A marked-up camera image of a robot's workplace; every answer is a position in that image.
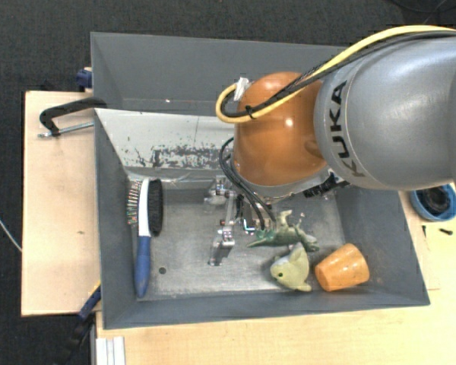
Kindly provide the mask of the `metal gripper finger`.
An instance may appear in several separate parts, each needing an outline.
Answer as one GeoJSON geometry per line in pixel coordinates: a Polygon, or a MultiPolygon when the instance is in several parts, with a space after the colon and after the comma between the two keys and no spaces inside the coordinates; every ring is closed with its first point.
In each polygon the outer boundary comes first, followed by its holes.
{"type": "Polygon", "coordinates": [[[226,176],[213,180],[204,194],[204,203],[207,205],[224,205],[225,202],[236,196],[233,183],[226,176]]]}
{"type": "Polygon", "coordinates": [[[234,246],[233,227],[221,227],[211,244],[209,266],[220,266],[234,246]]]}

